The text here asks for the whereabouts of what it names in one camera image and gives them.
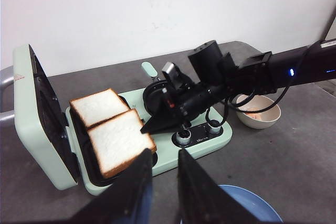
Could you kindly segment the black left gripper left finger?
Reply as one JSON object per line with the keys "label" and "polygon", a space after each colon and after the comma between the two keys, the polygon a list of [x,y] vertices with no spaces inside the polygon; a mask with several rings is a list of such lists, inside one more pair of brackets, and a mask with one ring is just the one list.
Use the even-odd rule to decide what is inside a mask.
{"label": "black left gripper left finger", "polygon": [[145,149],[114,183],[64,223],[148,223],[152,153]]}

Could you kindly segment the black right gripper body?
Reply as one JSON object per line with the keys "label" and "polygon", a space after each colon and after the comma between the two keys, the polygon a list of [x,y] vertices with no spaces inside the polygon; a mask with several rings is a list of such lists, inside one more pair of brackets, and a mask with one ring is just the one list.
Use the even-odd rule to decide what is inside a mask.
{"label": "black right gripper body", "polygon": [[211,40],[196,47],[188,59],[200,81],[178,96],[176,91],[163,89],[160,109],[166,109],[181,118],[182,125],[206,113],[209,122],[209,108],[224,105],[223,125],[228,117],[229,80],[237,69],[230,53],[223,55],[217,42]]}

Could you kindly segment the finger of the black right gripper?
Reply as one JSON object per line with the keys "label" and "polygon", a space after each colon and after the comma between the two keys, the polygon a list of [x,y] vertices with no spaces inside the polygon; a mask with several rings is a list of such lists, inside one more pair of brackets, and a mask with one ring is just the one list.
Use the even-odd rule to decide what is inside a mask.
{"label": "finger of the black right gripper", "polygon": [[140,131],[143,134],[156,134],[170,131],[171,129],[178,128],[181,125],[181,118],[174,116],[166,109],[160,109],[147,120],[147,122],[142,126]]}

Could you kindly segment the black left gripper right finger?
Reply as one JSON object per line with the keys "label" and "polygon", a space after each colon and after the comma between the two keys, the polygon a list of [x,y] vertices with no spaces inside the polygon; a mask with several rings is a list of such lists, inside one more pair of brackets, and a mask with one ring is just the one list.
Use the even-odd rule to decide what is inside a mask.
{"label": "black left gripper right finger", "polygon": [[178,199],[183,223],[261,223],[222,190],[186,149],[178,154]]}

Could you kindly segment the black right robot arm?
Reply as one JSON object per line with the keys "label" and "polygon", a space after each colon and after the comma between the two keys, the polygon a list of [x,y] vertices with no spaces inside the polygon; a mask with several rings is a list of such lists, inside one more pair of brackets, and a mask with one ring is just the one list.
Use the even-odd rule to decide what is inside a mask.
{"label": "black right robot arm", "polygon": [[[335,40],[319,40],[310,46],[277,54],[251,56],[236,65],[230,53],[222,54],[216,41],[208,41],[188,56],[199,82],[193,82],[174,63],[167,63],[164,80],[146,87],[144,106],[150,119],[142,133],[161,133],[188,127],[212,105],[240,111],[257,95],[287,91],[290,86],[335,78]],[[244,94],[245,101],[234,98]]]}

